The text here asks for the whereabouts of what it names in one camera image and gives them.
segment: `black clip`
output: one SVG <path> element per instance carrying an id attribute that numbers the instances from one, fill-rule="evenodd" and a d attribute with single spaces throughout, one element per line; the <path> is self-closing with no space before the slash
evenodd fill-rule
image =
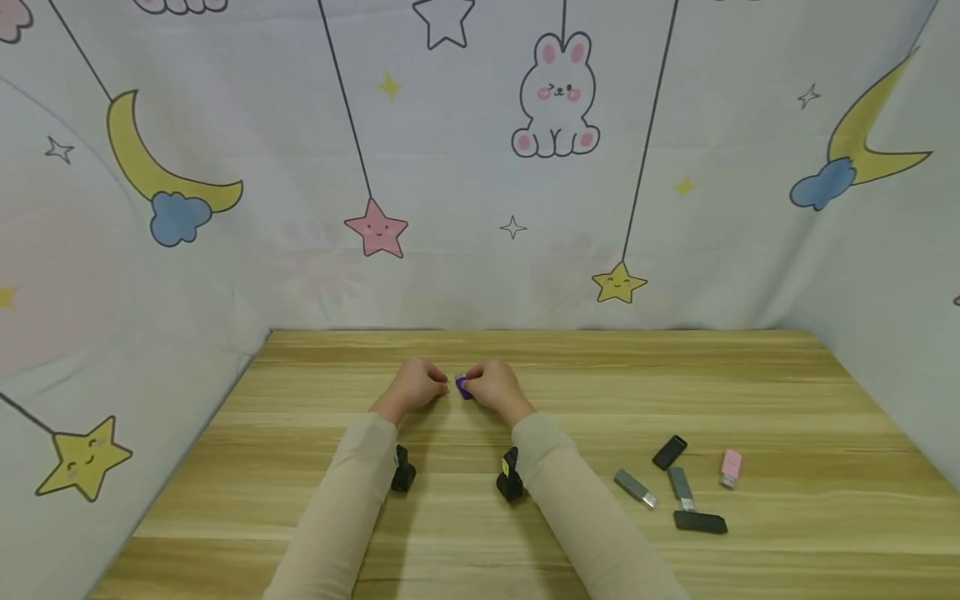
<path id="1" fill-rule="evenodd" d="M 394 492 L 409 492 L 416 476 L 417 469 L 407 461 L 407 449 L 397 444 L 396 471 L 394 471 L 394 480 L 390 482 L 390 489 Z"/>
<path id="2" fill-rule="evenodd" d="M 523 481 L 516 472 L 516 446 L 503 455 L 502 472 L 496 476 L 496 488 L 507 502 L 513 502 L 523 496 Z"/>

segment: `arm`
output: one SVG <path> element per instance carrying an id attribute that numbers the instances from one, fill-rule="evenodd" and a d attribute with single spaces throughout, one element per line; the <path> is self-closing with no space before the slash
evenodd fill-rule
<path id="1" fill-rule="evenodd" d="M 403 363 L 383 396 L 344 434 L 263 600 L 348 600 L 396 470 L 396 431 L 447 391 L 436 366 Z"/>
<path id="2" fill-rule="evenodd" d="M 475 365 L 464 387 L 512 429 L 516 471 L 593 600 L 687 598 L 653 545 L 581 458 L 562 428 L 538 413 L 501 361 Z"/>

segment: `gray usb flash drive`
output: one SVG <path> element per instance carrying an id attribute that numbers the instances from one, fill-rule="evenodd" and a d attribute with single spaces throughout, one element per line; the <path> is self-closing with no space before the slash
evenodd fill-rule
<path id="1" fill-rule="evenodd" d="M 697 507 L 693 504 L 693 492 L 690 491 L 690 484 L 686 481 L 686 473 L 682 467 L 671 467 L 666 470 L 670 476 L 670 486 L 673 487 L 673 494 L 680 500 L 680 505 L 688 513 L 696 513 Z"/>
<path id="2" fill-rule="evenodd" d="M 651 511 L 657 508 L 657 497 L 650 493 L 643 484 L 634 479 L 634 476 L 621 469 L 613 476 L 616 485 L 624 489 L 626 493 L 633 496 L 635 500 L 642 502 Z"/>

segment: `cartoon bunny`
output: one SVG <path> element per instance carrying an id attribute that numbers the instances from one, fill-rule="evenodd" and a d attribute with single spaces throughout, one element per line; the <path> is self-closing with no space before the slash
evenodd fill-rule
<path id="1" fill-rule="evenodd" d="M 520 106 L 530 123 L 514 132 L 518 156 L 585 155 L 597 147 L 600 130 L 585 119 L 596 93 L 589 58 L 590 38 L 583 32 L 566 44 L 554 34 L 537 40 L 534 66 L 520 85 Z"/>

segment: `purple usb drive cap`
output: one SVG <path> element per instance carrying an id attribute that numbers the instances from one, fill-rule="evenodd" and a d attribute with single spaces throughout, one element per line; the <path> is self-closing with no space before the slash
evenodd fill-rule
<path id="1" fill-rule="evenodd" d="M 467 376 L 457 373 L 453 376 L 453 380 L 457 384 L 457 389 L 460 390 L 460 396 L 463 396 L 464 400 L 473 400 L 473 395 L 465 390 L 463 386 L 464 381 L 467 381 Z"/>

